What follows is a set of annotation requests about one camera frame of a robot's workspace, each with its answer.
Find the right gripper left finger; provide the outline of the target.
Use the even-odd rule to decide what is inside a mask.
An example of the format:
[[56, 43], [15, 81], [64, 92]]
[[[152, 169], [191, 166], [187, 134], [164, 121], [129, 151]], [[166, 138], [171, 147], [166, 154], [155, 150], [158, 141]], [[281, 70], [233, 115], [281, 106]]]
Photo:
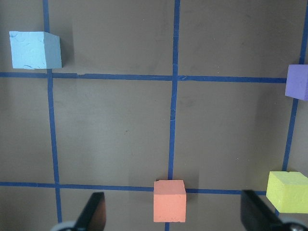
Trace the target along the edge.
[[106, 225], [104, 192], [94, 192], [86, 203], [75, 225], [75, 231], [103, 231]]

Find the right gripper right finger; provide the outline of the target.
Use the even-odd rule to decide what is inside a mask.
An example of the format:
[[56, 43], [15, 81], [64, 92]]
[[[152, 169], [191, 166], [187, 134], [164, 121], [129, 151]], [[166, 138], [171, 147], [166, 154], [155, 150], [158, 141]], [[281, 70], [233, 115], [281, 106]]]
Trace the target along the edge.
[[282, 231], [282, 221], [253, 190], [242, 190], [241, 222], [246, 231]]

